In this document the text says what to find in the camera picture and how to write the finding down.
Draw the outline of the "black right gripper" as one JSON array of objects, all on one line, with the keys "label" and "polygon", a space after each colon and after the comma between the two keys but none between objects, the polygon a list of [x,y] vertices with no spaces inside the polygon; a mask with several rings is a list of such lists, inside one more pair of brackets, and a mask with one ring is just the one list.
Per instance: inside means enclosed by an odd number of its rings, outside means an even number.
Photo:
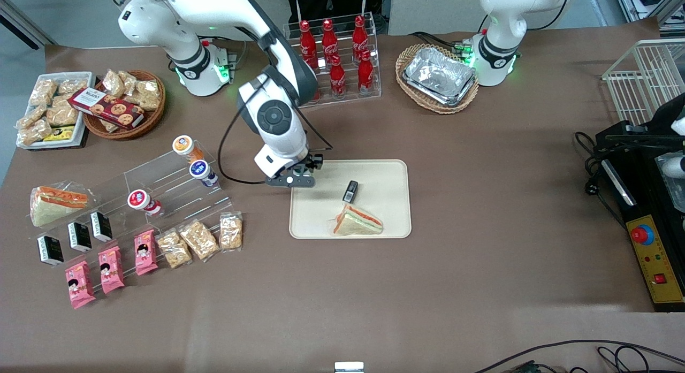
[{"label": "black right gripper", "polygon": [[281,170],[273,178],[266,178],[269,187],[313,188],[316,185],[315,171],[322,168],[323,154],[308,154],[302,161],[286,170]]}]

